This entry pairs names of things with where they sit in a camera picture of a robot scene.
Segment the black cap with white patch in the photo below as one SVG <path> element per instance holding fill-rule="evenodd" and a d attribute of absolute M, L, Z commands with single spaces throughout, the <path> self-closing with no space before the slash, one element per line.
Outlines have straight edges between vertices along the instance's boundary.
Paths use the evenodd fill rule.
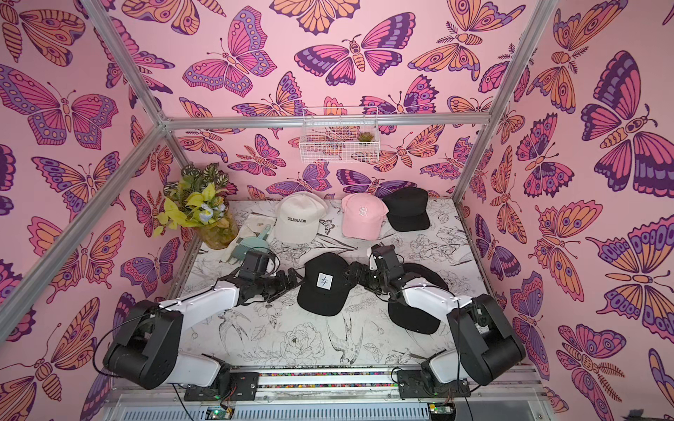
<path fill-rule="evenodd" d="M 305 263 L 298 305 L 324 317 L 338 315 L 356 284 L 347 276 L 349 263 L 338 254 L 324 253 Z"/>

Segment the pink cap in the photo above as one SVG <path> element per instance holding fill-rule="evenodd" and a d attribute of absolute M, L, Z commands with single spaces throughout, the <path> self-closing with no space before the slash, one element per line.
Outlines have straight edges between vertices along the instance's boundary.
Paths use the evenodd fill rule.
<path fill-rule="evenodd" d="M 377 240 L 389 212 L 386 204 L 368 193 L 349 194 L 342 199 L 342 235 L 351 239 Z"/>

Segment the white Colorado cap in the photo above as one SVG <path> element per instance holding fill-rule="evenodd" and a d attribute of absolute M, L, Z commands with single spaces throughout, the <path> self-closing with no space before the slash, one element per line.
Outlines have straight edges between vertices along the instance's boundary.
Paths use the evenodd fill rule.
<path fill-rule="evenodd" d="M 308 192 L 293 193 L 277 205 L 274 236 L 289 244 L 311 243 L 326 214 L 328 205 L 323 199 Z"/>

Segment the plain black cap front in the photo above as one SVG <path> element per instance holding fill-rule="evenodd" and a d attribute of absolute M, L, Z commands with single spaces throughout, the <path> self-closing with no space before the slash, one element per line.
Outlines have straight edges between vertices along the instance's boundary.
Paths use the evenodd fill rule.
<path fill-rule="evenodd" d="M 404 263 L 405 273 L 412 272 L 424 277 L 431 284 L 449 291 L 449 286 L 442 277 L 433 270 L 417 263 Z M 431 335 L 437 332 L 441 321 L 418 308 L 403 305 L 403 303 L 388 303 L 388 315 L 391 322 L 407 331 Z"/>

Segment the plain black cap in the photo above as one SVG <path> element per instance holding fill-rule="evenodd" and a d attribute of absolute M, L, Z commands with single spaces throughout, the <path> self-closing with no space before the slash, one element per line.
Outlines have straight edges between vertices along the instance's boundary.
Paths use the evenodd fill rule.
<path fill-rule="evenodd" d="M 387 219 L 397 232 L 417 232 L 430 228 L 428 192 L 424 189 L 400 189 L 385 196 L 383 202 L 388 208 Z"/>
<path fill-rule="evenodd" d="M 442 277 L 433 270 L 417 263 L 404 263 L 405 273 L 412 272 L 424 277 L 431 284 L 449 291 L 449 286 Z M 437 332 L 441 321 L 418 308 L 403 305 L 403 303 L 388 303 L 388 315 L 391 322 L 407 331 L 431 335 Z"/>

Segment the plain black cap back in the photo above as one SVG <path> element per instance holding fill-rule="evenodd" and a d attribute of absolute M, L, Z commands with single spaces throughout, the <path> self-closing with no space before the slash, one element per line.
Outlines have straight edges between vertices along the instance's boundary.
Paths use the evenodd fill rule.
<path fill-rule="evenodd" d="M 428 192 L 424 189 L 400 189 L 385 196 L 383 202 L 388 208 L 387 219 L 397 232 L 417 232 L 430 228 Z"/>

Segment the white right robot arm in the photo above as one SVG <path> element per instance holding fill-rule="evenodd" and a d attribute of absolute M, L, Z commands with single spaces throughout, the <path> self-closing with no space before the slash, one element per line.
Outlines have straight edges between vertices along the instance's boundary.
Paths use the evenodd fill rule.
<path fill-rule="evenodd" d="M 467 395 L 464 382 L 486 386 L 524 360 L 526 350 L 496 300 L 487 294 L 471 298 L 431 282 L 435 272 L 398 259 L 395 247 L 375 245 L 367 264 L 353 262 L 349 281 L 366 290 L 445 322 L 455 349 L 421 363 L 419 382 L 432 394 L 444 390 Z"/>

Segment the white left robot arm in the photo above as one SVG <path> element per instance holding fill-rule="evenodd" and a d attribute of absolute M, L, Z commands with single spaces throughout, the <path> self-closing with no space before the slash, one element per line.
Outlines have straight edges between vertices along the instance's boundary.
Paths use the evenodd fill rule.
<path fill-rule="evenodd" d="M 206 289 L 161 303 L 137 303 L 114 329 L 104 369 L 143 389 L 181 384 L 224 396 L 231 389 L 231 366 L 213 356 L 181 352 L 182 336 L 209 317 L 250 305 L 255 298 L 273 302 L 300 286 L 303 277 L 293 268 L 267 272 L 274 257 L 265 248 L 254 248 L 242 265 Z"/>

